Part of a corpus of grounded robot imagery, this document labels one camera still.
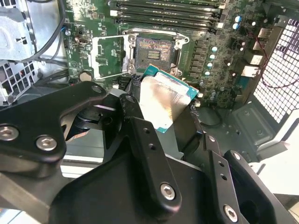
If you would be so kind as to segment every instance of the ventilation grille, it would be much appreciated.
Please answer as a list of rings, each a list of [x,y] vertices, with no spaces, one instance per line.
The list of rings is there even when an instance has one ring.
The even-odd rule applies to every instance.
[[[10,105],[36,80],[34,62],[0,66],[0,105]]]
[[[2,7],[15,7],[16,2],[15,0],[0,0],[0,6]]]
[[[263,73],[271,86],[284,86],[299,78],[299,21],[289,20]],[[273,89],[260,80],[254,96],[280,123],[287,114],[299,108],[299,83]]]

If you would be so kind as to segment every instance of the ram slot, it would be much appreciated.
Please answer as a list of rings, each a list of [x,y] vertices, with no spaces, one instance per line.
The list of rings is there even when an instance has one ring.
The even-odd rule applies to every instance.
[[[119,14],[121,13],[131,13],[131,14],[155,14],[157,16],[167,16],[169,18],[192,18],[192,19],[211,19],[218,18],[219,14],[214,12],[198,12],[198,13],[186,13],[186,12],[176,12],[171,10],[160,10],[151,8],[140,8],[140,7],[120,7],[116,8]]]
[[[168,28],[185,28],[190,30],[197,30],[197,31],[207,31],[207,32],[213,32],[213,27],[208,26],[200,26],[200,25],[190,25],[190,24],[176,24],[166,21],[151,21],[151,20],[141,20],[136,18],[119,18],[116,20],[119,24],[148,24],[153,26],[160,26],[160,27],[168,27]]]
[[[174,10],[174,11],[184,11],[196,13],[198,11],[218,11],[218,6],[209,5],[206,6],[194,6],[189,4],[179,4],[179,3],[162,3],[157,1],[121,1],[116,3],[117,6],[135,6],[135,7],[146,7],[146,8],[156,8],[156,9],[164,9],[164,10]]]
[[[169,2],[164,0],[117,0],[117,2],[132,2],[140,4],[149,4],[149,5],[161,5],[166,7],[179,7],[179,8],[191,8],[198,9],[200,7],[219,7],[220,3],[215,1],[198,1],[197,4],[189,4],[182,2]]]
[[[158,22],[167,22],[167,23],[175,23],[175,24],[187,24],[191,26],[213,26],[213,21],[197,19],[197,18],[177,18],[177,17],[169,17],[163,15],[155,15],[148,16],[142,13],[140,14],[131,14],[131,13],[123,13],[121,16],[117,16],[119,18],[131,18],[131,19],[140,19],[140,20],[150,20],[150,21],[158,21]]]

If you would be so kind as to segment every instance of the red wire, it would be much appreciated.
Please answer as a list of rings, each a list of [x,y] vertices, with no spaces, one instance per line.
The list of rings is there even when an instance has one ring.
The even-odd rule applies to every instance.
[[[264,72],[264,70],[265,70],[265,68],[266,68],[266,66],[267,66],[267,63],[269,62],[269,58],[268,58],[268,55],[267,55],[267,53],[266,53],[264,47],[263,47],[262,44],[260,43],[259,39],[258,39],[257,37],[255,37],[255,38],[256,38],[256,41],[257,41],[258,45],[259,45],[260,48],[263,50],[263,53],[264,53],[264,55],[265,55],[265,57],[266,57],[266,61],[264,62],[263,66],[262,66],[262,68],[261,68],[261,73],[260,73],[260,74],[261,74],[262,83],[263,83],[266,87],[271,88],[271,89],[281,89],[281,88],[285,88],[285,87],[289,87],[289,86],[291,86],[291,85],[294,85],[296,82],[298,82],[298,81],[299,81],[299,78],[296,79],[295,81],[293,81],[293,82],[287,84],[287,85],[282,85],[282,86],[272,86],[272,85],[269,85],[269,84],[267,84],[267,83],[265,82],[265,79],[264,79],[264,76],[263,76],[263,72]]]

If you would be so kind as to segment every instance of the motherboard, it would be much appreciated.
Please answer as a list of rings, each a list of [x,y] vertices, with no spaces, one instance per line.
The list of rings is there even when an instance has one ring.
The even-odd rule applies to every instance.
[[[259,69],[271,25],[258,0],[66,0],[71,78],[124,88],[152,64],[232,108]]]

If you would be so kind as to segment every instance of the silver screw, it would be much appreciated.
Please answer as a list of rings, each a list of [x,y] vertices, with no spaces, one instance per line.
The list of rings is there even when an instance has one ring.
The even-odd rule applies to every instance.
[[[237,153],[233,153],[234,157],[237,159],[237,160],[240,160],[241,157],[237,154]]]
[[[170,200],[170,201],[173,200],[175,195],[176,195],[175,192],[174,192],[174,189],[172,188],[172,186],[170,186],[167,183],[161,184],[160,190],[161,190],[162,195],[167,200]]]
[[[12,141],[19,136],[19,131],[11,126],[0,127],[0,140],[2,141]]]
[[[52,151],[56,148],[57,142],[50,136],[43,136],[36,140],[36,146],[44,151]]]
[[[130,37],[129,37],[129,40],[130,40],[131,42],[134,42],[134,41],[136,40],[136,38],[135,38],[135,36],[130,36]]]
[[[215,142],[215,138],[213,138],[211,135],[209,135],[209,139],[210,139],[212,142]]]
[[[70,35],[71,35],[71,31],[70,31],[69,29],[67,29],[67,30],[65,31],[65,35],[66,35],[66,36],[70,36]]]
[[[237,213],[229,206],[229,205],[224,205],[223,210],[227,217],[233,222],[236,223],[238,222],[238,216]]]
[[[134,65],[129,64],[128,68],[129,68],[129,70],[134,70]]]

